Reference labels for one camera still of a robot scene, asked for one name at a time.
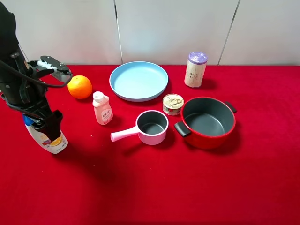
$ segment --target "white wall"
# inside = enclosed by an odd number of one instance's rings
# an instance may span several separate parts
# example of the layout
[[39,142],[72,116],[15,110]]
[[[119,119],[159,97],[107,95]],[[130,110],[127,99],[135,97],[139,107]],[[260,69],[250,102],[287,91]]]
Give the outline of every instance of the white wall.
[[186,64],[203,51],[217,64],[238,0],[116,0],[123,61]]
[[1,1],[15,14],[29,60],[51,55],[65,63],[121,63],[113,0]]
[[299,0],[241,0],[220,64],[300,64],[299,9]]

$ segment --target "red pot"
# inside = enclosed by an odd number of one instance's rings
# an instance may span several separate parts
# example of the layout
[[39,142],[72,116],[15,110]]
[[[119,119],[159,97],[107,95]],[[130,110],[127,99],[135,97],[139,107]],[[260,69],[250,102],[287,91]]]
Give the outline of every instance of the red pot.
[[234,113],[229,103],[212,97],[195,97],[181,109],[180,122],[175,128],[189,144],[200,149],[219,147],[235,127]]

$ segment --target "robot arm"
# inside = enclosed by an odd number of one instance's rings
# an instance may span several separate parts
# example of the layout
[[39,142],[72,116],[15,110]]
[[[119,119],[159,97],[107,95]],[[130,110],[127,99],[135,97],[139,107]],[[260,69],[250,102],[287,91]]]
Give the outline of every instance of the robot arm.
[[[15,35],[16,22],[0,2],[0,90],[7,105],[30,117],[33,128],[44,133],[51,141],[60,137],[62,113],[51,111],[45,93],[48,87],[62,88],[73,74],[64,64],[51,56],[39,61],[26,62]],[[51,74],[62,85],[44,83],[40,78]]]

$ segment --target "pink handle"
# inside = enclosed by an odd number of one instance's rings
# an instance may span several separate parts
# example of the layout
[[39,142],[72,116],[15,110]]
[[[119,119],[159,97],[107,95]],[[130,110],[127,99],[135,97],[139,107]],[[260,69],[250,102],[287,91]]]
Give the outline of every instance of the pink handle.
[[111,140],[112,142],[115,142],[119,139],[122,139],[124,137],[129,137],[129,136],[132,136],[132,135],[136,135],[140,132],[140,129],[135,126],[135,127],[132,127],[130,129],[127,129],[127,130],[122,130],[122,131],[119,131],[119,132],[115,132],[115,133],[111,133]]

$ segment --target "pink saucepan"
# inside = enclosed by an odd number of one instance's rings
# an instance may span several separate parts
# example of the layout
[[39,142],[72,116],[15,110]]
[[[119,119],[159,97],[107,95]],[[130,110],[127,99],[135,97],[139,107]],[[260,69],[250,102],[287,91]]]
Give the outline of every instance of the pink saucepan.
[[169,121],[162,112],[148,110],[137,117],[134,127],[111,133],[111,140],[115,142],[121,138],[138,134],[140,140],[145,144],[159,144],[165,139],[168,126]]

